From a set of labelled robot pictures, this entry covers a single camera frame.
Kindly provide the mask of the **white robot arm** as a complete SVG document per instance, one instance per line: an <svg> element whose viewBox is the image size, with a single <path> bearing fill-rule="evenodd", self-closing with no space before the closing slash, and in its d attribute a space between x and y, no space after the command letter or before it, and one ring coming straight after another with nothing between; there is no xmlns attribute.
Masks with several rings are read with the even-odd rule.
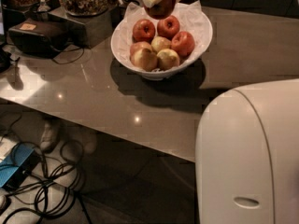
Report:
<svg viewBox="0 0 299 224"><path fill-rule="evenodd" d="M214 28L195 173L200 224L298 224L297 0L200 0Z"/></svg>

